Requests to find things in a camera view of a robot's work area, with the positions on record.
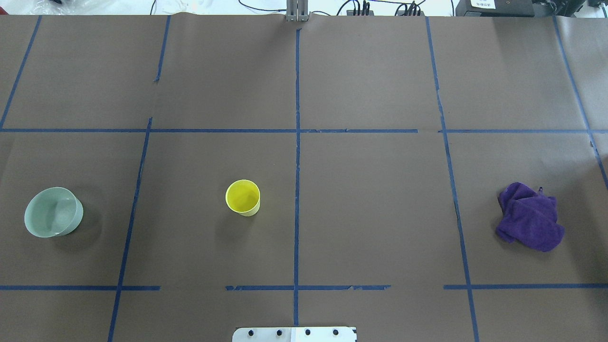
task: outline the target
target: clear plastic wrap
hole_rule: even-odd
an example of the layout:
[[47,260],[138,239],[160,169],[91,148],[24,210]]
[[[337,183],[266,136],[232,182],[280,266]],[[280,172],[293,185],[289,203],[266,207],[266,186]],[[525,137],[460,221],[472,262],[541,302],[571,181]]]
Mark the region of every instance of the clear plastic wrap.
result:
[[35,0],[30,14],[87,15],[102,12],[116,0]]

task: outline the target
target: cup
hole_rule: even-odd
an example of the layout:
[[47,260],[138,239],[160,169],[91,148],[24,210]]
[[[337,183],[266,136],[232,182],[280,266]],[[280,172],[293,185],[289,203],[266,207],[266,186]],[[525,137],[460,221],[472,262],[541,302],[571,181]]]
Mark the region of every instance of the cup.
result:
[[80,224],[82,203],[63,187],[40,192],[26,208],[27,231],[37,237],[56,237],[71,233]]
[[226,204],[237,214],[253,216],[260,209],[260,189],[252,181],[236,181],[226,190]]

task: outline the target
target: white bracket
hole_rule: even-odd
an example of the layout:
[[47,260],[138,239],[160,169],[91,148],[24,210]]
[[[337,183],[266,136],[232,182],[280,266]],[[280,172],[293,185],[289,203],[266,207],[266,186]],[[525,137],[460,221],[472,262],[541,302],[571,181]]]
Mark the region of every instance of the white bracket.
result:
[[357,328],[239,328],[232,335],[232,342],[357,342]]
[[287,0],[287,21],[308,21],[308,0]]

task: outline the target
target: cloth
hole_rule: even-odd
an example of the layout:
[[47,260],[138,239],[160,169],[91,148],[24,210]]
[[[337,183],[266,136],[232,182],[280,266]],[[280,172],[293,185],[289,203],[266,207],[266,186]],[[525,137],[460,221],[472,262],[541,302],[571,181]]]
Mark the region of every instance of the cloth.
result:
[[565,229],[557,224],[558,201],[545,196],[542,188],[536,193],[525,184],[513,183],[499,195],[498,201],[503,218],[496,234],[504,241],[519,240],[542,252],[549,252],[562,242]]

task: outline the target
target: yellow cup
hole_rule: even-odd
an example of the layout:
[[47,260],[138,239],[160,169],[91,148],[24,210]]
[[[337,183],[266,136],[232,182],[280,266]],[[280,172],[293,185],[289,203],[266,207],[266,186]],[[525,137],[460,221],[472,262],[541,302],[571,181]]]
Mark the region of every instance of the yellow cup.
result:
[[236,181],[226,190],[226,204],[237,214],[253,216],[260,210],[260,189],[252,181]]

